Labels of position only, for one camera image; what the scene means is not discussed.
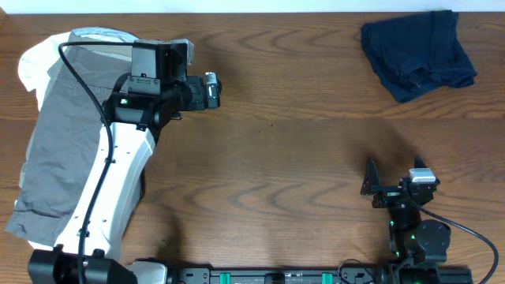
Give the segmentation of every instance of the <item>gray fabric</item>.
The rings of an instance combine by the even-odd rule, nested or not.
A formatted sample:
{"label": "gray fabric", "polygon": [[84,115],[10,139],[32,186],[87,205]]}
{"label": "gray fabric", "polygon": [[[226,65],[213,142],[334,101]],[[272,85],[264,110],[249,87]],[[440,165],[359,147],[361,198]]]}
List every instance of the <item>gray fabric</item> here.
{"label": "gray fabric", "polygon": [[[130,62],[80,47],[66,51],[70,63],[98,100],[108,98]],[[82,193],[98,148],[99,114],[61,60],[48,71],[51,82],[40,110],[24,180],[6,231],[53,245]]]}

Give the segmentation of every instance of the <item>green tape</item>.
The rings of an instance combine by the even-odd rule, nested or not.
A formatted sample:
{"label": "green tape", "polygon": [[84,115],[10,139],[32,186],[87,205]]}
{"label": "green tape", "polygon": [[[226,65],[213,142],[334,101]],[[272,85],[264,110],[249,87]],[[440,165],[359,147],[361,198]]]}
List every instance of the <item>green tape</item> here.
{"label": "green tape", "polygon": [[231,284],[230,273],[221,273],[219,275],[219,284]]}
{"label": "green tape", "polygon": [[333,284],[333,274],[323,273],[323,284]]}

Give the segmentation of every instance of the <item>navy towel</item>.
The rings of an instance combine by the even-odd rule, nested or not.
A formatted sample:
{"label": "navy towel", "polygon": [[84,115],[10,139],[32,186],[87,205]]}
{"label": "navy towel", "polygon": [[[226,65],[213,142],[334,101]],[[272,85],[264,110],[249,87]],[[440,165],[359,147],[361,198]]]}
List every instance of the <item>navy towel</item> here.
{"label": "navy towel", "polygon": [[373,72],[399,103],[440,86],[463,88],[477,75],[456,37],[458,14],[422,13],[365,24],[361,46]]}

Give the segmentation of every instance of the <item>white background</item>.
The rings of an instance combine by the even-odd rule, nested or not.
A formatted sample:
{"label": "white background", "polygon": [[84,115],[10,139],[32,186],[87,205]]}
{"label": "white background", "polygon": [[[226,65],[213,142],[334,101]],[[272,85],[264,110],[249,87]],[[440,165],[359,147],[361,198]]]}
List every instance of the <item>white background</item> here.
{"label": "white background", "polygon": [[0,0],[7,13],[505,11],[505,0]]}

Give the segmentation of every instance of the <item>black cable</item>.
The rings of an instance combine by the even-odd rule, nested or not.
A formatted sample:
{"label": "black cable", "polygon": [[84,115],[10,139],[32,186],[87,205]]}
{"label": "black cable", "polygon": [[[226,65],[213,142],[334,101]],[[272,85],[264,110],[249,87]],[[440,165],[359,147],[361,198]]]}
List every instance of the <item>black cable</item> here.
{"label": "black cable", "polygon": [[[337,269],[337,276],[340,277],[340,279],[345,283],[345,284],[350,284],[347,280],[345,280],[343,277],[342,277],[342,268],[344,266],[344,264],[350,262],[350,261],[356,261],[357,263],[359,263],[360,265],[363,265],[361,263],[361,261],[359,260],[356,260],[356,259],[347,259],[347,260],[344,260],[342,261],[342,263],[339,265],[339,269]],[[370,270],[368,270],[366,267],[363,267],[363,269],[365,269],[366,273],[368,273],[368,275],[370,275],[370,277],[372,277],[372,281],[368,281],[368,282],[365,282],[364,284],[371,284],[372,282],[375,281],[376,277],[373,275],[372,272],[370,272]]]}
{"label": "black cable", "polygon": [[414,200],[414,198],[412,197],[412,194],[410,193],[410,189],[407,188],[407,192],[409,193],[408,196],[412,200],[412,203],[414,204],[414,206],[417,209],[419,209],[419,211],[422,211],[426,215],[431,216],[431,217],[433,217],[435,219],[438,219],[438,220],[440,220],[442,222],[445,222],[445,223],[447,223],[449,225],[455,226],[456,228],[464,230],[468,234],[472,234],[473,236],[481,239],[484,243],[486,243],[487,245],[489,245],[489,247],[492,249],[492,253],[493,253],[495,259],[492,262],[491,269],[486,274],[486,276],[484,277],[484,279],[482,279],[482,281],[480,282],[480,284],[485,284],[487,281],[489,281],[489,279],[492,277],[493,273],[495,273],[496,268],[498,267],[499,254],[498,254],[498,249],[496,249],[495,245],[490,240],[488,240],[486,237],[484,237],[483,235],[479,234],[478,232],[476,232],[474,230],[471,230],[470,228],[467,228],[467,227],[465,227],[465,226],[463,226],[461,224],[458,224],[458,223],[456,223],[456,222],[454,222],[452,220],[449,220],[447,218],[444,218],[444,217],[442,217],[440,215],[437,215],[435,213],[432,213],[432,212],[424,209],[421,205],[417,204],[417,202]]}
{"label": "black cable", "polygon": [[95,191],[93,192],[93,196],[89,201],[88,209],[86,210],[86,215],[84,216],[84,220],[82,222],[82,227],[80,228],[79,234],[79,248],[77,253],[77,270],[79,272],[79,283],[85,284],[86,277],[84,275],[84,242],[86,241],[86,236],[88,234],[88,224],[89,219],[93,212],[93,207],[95,206],[96,198],[100,192],[100,188],[102,187],[103,180],[109,170],[110,162],[112,161],[112,155],[114,153],[114,142],[112,140],[112,132],[110,131],[110,125],[107,123],[107,118],[105,113],[102,110],[102,106],[100,106],[100,102],[93,94],[92,90],[86,85],[84,80],[77,74],[76,70],[70,65],[69,61],[66,59],[65,54],[63,53],[63,47],[71,47],[71,46],[83,46],[83,45],[107,45],[107,46],[132,46],[133,43],[108,43],[108,42],[74,42],[74,43],[62,43],[58,47],[58,52],[60,57],[65,63],[65,66],[69,69],[72,75],[76,78],[77,82],[82,86],[82,88],[89,95],[89,98],[95,104],[97,111],[100,113],[100,119],[103,122],[103,126],[107,131],[107,140],[109,142],[109,151],[107,154],[107,159],[105,160],[105,166],[103,166],[102,174],[100,174],[100,178],[98,183],[96,184]]}

